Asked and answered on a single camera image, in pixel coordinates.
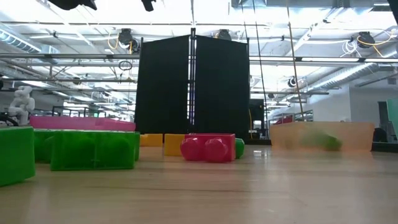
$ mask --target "white robot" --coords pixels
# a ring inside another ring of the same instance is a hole
[[[14,93],[14,100],[8,108],[9,116],[19,116],[19,125],[27,125],[29,112],[35,109],[35,100],[30,97],[32,87],[20,86]]]

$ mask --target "black partition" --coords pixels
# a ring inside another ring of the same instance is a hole
[[[134,120],[137,131],[187,132],[188,53],[189,36],[143,43]]]
[[[195,120],[198,133],[249,130],[249,56],[247,44],[196,36]]]

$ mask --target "wall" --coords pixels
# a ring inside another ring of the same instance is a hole
[[[355,88],[351,87],[351,119],[356,122],[372,122],[380,125],[379,101],[398,98],[398,90],[392,88]]]
[[[350,121],[351,108],[349,97],[349,86],[345,85],[340,90],[330,90],[329,95],[311,96],[306,104],[303,104],[303,110],[313,110],[314,121]],[[299,113],[300,105],[292,103],[290,108],[274,110],[272,115],[280,113]]]

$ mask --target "yellow plastic block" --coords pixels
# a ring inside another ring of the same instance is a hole
[[[164,155],[181,156],[180,145],[184,139],[184,134],[165,134]]]
[[[139,145],[140,146],[147,146],[147,144],[148,144],[148,135],[141,134],[139,136]]]
[[[140,136],[140,145],[148,147],[162,147],[163,134],[142,134]]]

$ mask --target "red block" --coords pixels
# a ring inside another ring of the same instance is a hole
[[[234,161],[235,134],[186,134],[181,155],[188,161]]]

